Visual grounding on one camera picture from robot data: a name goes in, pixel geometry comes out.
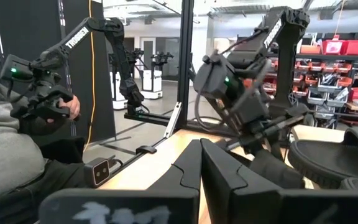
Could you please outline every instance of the gray storage bin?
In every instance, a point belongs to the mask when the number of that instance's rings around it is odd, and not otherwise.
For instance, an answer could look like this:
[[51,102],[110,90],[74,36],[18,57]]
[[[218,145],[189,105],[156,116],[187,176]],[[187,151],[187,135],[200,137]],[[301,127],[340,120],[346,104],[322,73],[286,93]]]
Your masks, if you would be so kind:
[[349,94],[340,100],[335,100],[336,93],[327,93],[327,106],[343,107],[347,102]]
[[321,113],[314,113],[314,117],[318,119],[331,119],[333,118],[333,112],[335,112],[335,107],[327,106],[327,105],[316,105],[314,108],[315,111],[320,111]]
[[321,98],[313,96],[312,93],[313,92],[318,92],[315,88],[309,88],[309,93],[308,93],[308,103],[312,104],[312,105],[322,105],[326,99],[327,96],[325,93],[321,93],[322,96]]
[[320,85],[321,79],[318,79],[318,85],[317,90],[324,93],[334,93],[336,90],[340,89],[338,87],[338,81],[336,81],[335,85],[329,86],[329,85]]

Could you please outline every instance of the logo on robot arm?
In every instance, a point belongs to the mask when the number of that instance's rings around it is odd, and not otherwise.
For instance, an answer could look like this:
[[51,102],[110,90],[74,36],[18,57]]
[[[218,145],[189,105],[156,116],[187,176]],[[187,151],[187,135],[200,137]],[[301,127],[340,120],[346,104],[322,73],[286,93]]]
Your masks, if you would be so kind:
[[78,31],[74,37],[72,37],[65,45],[72,49],[75,45],[77,45],[90,31],[86,28],[83,27],[82,29],[80,29],[80,31]]
[[279,19],[277,21],[277,23],[274,25],[272,31],[269,33],[269,35],[267,36],[266,40],[264,41],[264,45],[265,48],[267,49],[270,44],[273,42],[274,38],[276,37],[277,33],[279,32],[279,30],[281,29],[282,26],[282,22],[281,19]]

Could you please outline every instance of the person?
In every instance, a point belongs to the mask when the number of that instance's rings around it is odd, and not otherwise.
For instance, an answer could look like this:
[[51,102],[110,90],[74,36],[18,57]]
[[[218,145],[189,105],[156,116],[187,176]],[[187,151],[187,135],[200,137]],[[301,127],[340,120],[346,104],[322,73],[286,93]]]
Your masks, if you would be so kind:
[[[27,102],[23,98],[17,104],[26,106]],[[80,102],[76,96],[68,103],[60,101],[59,106],[69,107],[69,120],[80,113]],[[62,164],[44,159],[40,148],[30,137],[52,134],[67,119],[16,119],[10,115],[12,109],[13,105],[7,99],[7,88],[0,84],[0,197],[27,190],[39,203],[60,189],[88,187],[83,173],[84,164]]]

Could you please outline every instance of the ceiling light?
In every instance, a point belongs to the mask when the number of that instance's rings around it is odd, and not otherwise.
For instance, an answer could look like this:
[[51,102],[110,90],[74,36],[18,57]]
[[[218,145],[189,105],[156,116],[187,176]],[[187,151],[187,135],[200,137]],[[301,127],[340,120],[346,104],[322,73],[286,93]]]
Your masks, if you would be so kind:
[[[163,0],[152,0],[152,1],[157,3],[157,4],[159,4],[160,6],[164,7],[165,9],[168,9],[169,11],[171,11],[171,12],[173,12],[175,14],[181,15],[181,12],[179,10],[172,8],[168,3],[166,3]],[[193,19],[193,22],[195,24],[200,23],[200,21],[197,21],[196,19]]]

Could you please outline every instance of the hand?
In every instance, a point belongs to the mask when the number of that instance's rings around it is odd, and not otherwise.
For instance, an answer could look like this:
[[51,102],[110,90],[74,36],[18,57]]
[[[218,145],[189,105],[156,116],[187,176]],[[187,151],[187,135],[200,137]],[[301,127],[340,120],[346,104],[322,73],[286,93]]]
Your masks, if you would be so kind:
[[[68,107],[70,109],[70,117],[68,119],[74,120],[80,113],[80,101],[76,96],[73,97],[73,100],[65,103],[62,99],[59,101],[59,107]],[[48,119],[48,123],[54,122],[53,119]]]

